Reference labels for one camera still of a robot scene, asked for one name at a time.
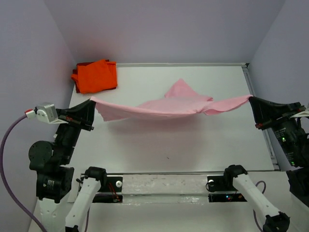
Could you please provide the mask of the pink t shirt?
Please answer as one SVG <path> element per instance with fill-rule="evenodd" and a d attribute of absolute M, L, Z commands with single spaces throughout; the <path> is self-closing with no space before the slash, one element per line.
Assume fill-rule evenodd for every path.
<path fill-rule="evenodd" d="M 210 96 L 196 93 L 183 79 L 179 79 L 164 95 L 164 98 L 146 101 L 135 107 L 109 103 L 96 97 L 91 97 L 90 100 L 96 103 L 96 109 L 104 121 L 127 118 L 163 120 L 197 114 L 217 115 L 233 111 L 246 104 L 251 96 L 244 95 L 214 101 Z"/>

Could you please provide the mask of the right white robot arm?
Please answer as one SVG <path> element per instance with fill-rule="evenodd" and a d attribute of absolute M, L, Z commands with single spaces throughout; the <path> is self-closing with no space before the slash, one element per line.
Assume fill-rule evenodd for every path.
<path fill-rule="evenodd" d="M 279 210 L 258 190 L 248 172 L 241 165 L 230 165 L 224 171 L 222 184 L 236 189 L 253 209 L 256 220 L 262 222 L 262 232 L 286 232 L 292 224 L 299 232 L 309 230 L 309 134 L 301 120 L 309 117 L 309 109 L 299 102 L 282 104 L 258 97 L 249 97 L 255 126 L 259 130 L 272 130 L 289 164 L 286 171 L 292 212 L 289 217 Z"/>

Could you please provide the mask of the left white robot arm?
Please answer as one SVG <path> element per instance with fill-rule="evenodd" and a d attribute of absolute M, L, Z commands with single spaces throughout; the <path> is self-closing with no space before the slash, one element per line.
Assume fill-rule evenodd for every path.
<path fill-rule="evenodd" d="M 97 191 L 106 188 L 106 170 L 89 167 L 80 180 L 81 196 L 77 211 L 65 213 L 70 195 L 74 168 L 68 167 L 81 130 L 92 131 L 96 102 L 86 100 L 68 109 L 57 109 L 54 104 L 42 103 L 26 113 L 47 124 L 57 124 L 54 141 L 37 141 L 29 149 L 29 168 L 37 174 L 36 196 L 41 218 L 35 222 L 43 232 L 78 232 L 82 220 Z"/>

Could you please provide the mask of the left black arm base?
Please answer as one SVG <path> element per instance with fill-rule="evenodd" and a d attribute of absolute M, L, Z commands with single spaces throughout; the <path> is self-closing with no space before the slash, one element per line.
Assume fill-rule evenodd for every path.
<path fill-rule="evenodd" d="M 79 178 L 76 203 L 121 203 L 122 177 L 109 176 L 104 169 L 91 167 Z"/>

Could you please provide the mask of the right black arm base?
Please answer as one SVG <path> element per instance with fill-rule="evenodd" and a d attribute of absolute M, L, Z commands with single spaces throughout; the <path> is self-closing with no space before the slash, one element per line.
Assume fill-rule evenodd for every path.
<path fill-rule="evenodd" d="M 234 177 L 224 175 L 207 176 L 206 190 L 210 203 L 246 202 L 253 204 L 256 198 L 256 187 L 247 174 Z"/>

